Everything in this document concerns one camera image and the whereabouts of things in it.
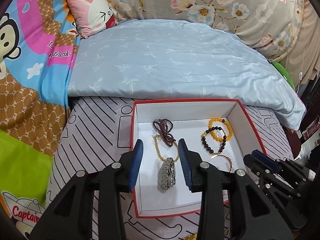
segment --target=rabbit face pillow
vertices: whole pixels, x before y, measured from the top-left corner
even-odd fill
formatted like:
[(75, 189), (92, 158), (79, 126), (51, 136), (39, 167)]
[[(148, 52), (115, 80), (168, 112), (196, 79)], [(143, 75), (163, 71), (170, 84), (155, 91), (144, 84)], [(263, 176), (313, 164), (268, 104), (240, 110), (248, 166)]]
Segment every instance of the rabbit face pillow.
[(116, 25), (116, 12), (107, 0), (67, 0), (79, 34), (88, 38)]

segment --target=flower center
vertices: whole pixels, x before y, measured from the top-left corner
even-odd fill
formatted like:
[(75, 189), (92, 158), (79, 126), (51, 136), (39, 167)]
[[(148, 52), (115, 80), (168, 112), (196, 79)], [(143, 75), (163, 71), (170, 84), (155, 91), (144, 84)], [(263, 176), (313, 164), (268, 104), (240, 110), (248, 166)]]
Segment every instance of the flower center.
[(207, 10), (207, 9), (201, 9), (201, 10), (200, 10), (200, 14), (201, 14), (202, 16), (206, 16), (206, 15), (208, 14), (208, 10)]

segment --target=silver wristwatch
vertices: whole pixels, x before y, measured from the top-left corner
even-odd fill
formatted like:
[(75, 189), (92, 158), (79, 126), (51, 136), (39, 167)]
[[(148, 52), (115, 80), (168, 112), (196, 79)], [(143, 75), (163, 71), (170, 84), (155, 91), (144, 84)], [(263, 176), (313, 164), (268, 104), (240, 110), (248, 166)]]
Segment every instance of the silver wristwatch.
[(167, 158), (162, 166), (161, 181), (159, 182), (163, 190), (168, 190), (176, 184), (176, 169), (173, 158)]

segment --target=black line pattern fabric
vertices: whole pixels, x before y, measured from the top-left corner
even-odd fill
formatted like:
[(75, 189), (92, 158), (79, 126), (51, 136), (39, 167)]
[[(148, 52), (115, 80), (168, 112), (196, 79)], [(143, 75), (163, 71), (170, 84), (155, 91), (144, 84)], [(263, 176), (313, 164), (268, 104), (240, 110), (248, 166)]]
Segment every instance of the black line pattern fabric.
[[(61, 142), (54, 156), (46, 206), (79, 170), (101, 171), (118, 161), (130, 149), (132, 98), (83, 97), (74, 105)], [(290, 158), (286, 136), (272, 110), (245, 106), (268, 155)], [(98, 240), (98, 199), (95, 192), (92, 212), (92, 238)], [(183, 239), (197, 232), (199, 214), (173, 218), (137, 219), (132, 194), (121, 194), (124, 226), (128, 240)], [(229, 209), (225, 205), (225, 228), (229, 227)]]

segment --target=colorful cartoon blanket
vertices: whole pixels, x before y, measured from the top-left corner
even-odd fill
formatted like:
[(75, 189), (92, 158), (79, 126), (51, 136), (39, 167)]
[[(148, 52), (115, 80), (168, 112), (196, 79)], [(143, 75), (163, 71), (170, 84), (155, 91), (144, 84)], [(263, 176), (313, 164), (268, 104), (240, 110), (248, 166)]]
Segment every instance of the colorful cartoon blanket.
[(13, 0), (0, 20), (0, 203), (25, 228), (44, 210), (79, 42), (66, 0)]

